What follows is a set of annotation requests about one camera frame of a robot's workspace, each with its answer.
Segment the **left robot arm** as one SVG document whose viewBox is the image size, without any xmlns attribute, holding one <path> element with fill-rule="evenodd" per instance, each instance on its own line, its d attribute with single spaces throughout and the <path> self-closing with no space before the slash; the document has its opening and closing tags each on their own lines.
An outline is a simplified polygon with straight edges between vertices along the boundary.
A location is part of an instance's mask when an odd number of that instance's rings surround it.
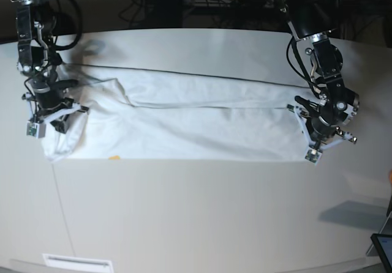
<svg viewBox="0 0 392 273">
<path fill-rule="evenodd" d="M 288 105 L 305 136 L 308 147 L 304 158 L 317 164 L 325 150 L 357 138 L 342 126 L 357 115 L 360 99 L 346 87 L 341 69 L 342 55 L 328 37 L 332 30 L 329 16 L 314 0 L 276 0 L 284 14 L 291 39 L 287 51 L 299 65 L 298 75 L 309 85 L 316 98 L 295 97 Z"/>
</svg>

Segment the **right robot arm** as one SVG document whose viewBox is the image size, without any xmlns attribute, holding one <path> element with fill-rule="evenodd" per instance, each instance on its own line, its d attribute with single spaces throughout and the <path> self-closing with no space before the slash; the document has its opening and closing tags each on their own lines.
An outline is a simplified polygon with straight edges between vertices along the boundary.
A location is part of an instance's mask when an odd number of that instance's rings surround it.
<svg viewBox="0 0 392 273">
<path fill-rule="evenodd" d="M 58 45 L 55 33 L 62 24 L 61 12 L 55 12 L 49 0 L 11 0 L 17 4 L 16 29 L 18 49 L 18 71 L 26 78 L 27 92 L 22 99 L 30 107 L 26 134 L 43 138 L 47 125 L 65 134 L 69 129 L 69 118 L 76 112 L 86 113 L 88 107 L 80 105 L 66 95 L 70 88 L 78 86 L 75 79 L 61 79 L 58 67 L 63 60 L 60 51 L 74 48 L 83 32 L 83 19 L 76 0 L 67 0 L 75 9 L 77 32 L 68 45 Z"/>
</svg>

